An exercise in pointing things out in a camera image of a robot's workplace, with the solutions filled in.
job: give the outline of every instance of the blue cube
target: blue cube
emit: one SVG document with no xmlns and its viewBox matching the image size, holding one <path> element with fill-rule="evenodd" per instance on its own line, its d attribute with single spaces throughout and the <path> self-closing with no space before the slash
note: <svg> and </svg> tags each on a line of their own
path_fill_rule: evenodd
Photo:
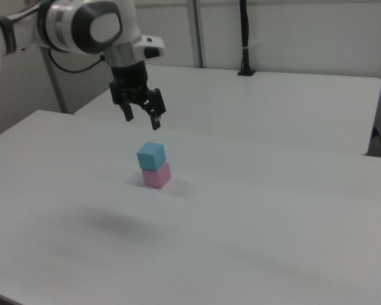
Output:
<svg viewBox="0 0 381 305">
<path fill-rule="evenodd" d="M 156 172 L 166 161 L 164 145 L 147 142 L 137 151 L 137 158 L 142 170 Z"/>
</svg>

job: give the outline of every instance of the white wall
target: white wall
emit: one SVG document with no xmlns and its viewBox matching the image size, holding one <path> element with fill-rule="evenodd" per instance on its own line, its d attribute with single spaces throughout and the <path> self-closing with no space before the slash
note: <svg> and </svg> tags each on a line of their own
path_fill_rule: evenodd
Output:
<svg viewBox="0 0 381 305">
<path fill-rule="evenodd" d="M 162 37 L 166 54 L 161 58 L 146 61 L 152 65 L 193 67 L 193 55 L 189 30 L 189 19 L 184 0 L 183 6 L 139 8 L 137 22 L 143 34 Z M 61 54 L 54 52 L 59 64 L 68 69 L 80 69 L 90 65 L 98 56 Z M 95 97 L 108 89 L 113 80 L 111 70 L 102 63 L 82 74 L 67 74 L 57 68 L 55 72 L 70 113 L 75 113 Z"/>
<path fill-rule="evenodd" d="M 381 3 L 251 5 L 248 14 L 253 68 L 381 78 Z M 238 6 L 203 6 L 201 17 L 207 67 L 239 69 Z"/>
<path fill-rule="evenodd" d="M 0 15 L 23 9 L 22 0 L 0 0 Z M 0 133 L 34 111 L 59 111 L 38 48 L 3 57 L 0 75 Z"/>
</svg>

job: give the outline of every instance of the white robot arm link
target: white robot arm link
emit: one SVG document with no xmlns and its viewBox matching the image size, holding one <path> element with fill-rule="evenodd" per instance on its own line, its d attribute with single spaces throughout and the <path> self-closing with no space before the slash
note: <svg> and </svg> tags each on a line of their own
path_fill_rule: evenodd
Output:
<svg viewBox="0 0 381 305">
<path fill-rule="evenodd" d="M 0 17 L 1 57 L 30 46 L 61 52 L 104 53 L 114 81 L 113 102 L 133 118 L 130 104 L 147 111 L 153 129 L 165 112 L 158 89 L 147 87 L 144 60 L 164 55 L 159 37 L 142 35 L 133 0 L 41 0 L 20 13 Z"/>
</svg>

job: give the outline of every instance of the power cord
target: power cord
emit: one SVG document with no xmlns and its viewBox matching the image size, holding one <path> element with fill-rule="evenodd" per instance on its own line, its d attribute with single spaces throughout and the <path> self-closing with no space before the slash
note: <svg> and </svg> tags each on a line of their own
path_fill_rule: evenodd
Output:
<svg viewBox="0 0 381 305">
<path fill-rule="evenodd" d="M 380 139 L 380 144 L 381 144 L 381 134 L 378 127 L 373 127 L 373 131 L 371 133 L 371 139 L 374 139 L 375 137 L 378 137 Z"/>
<path fill-rule="evenodd" d="M 60 69 L 60 70 L 62 70 L 62 71 L 64 71 L 64 72 L 66 72 L 66 73 L 82 73 L 82 72 L 86 72 L 86 71 L 90 70 L 91 68 L 93 68 L 94 66 L 98 65 L 99 63 L 104 62 L 104 61 L 106 60 L 105 57 L 104 57 L 104 55 L 101 55 L 101 56 L 100 56 L 100 59 L 99 59 L 97 62 L 94 62 L 93 64 L 91 64 L 89 67 L 86 67 L 86 68 L 81 69 L 81 70 L 74 70 L 74 71 L 73 71 L 73 70 L 68 70 L 68 69 L 65 69 L 65 68 L 61 67 L 61 66 L 57 63 L 57 61 L 53 58 L 53 56 L 52 56 L 52 52 L 51 52 L 50 49 L 48 49 L 48 55 L 49 55 L 50 60 L 52 61 L 52 63 L 55 65 L 55 67 L 57 67 L 58 69 Z"/>
</svg>

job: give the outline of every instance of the stacked cubes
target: stacked cubes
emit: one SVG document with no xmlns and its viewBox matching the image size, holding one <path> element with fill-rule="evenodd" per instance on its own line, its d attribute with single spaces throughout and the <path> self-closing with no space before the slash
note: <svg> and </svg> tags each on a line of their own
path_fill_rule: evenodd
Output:
<svg viewBox="0 0 381 305">
<path fill-rule="evenodd" d="M 166 162 L 164 145 L 147 142 L 137 152 L 145 184 L 162 189 L 171 179 L 170 165 Z"/>
</svg>

